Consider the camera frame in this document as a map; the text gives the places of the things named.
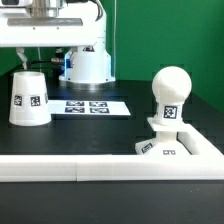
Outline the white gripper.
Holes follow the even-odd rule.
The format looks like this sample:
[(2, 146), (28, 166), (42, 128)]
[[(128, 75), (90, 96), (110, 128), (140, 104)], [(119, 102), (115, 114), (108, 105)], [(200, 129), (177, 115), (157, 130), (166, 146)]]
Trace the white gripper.
[(17, 47), (27, 69), (22, 47), (95, 45), (106, 37), (106, 13), (98, 19), (96, 5), (68, 5), (56, 18), (33, 18), (23, 8), (0, 8), (0, 47)]

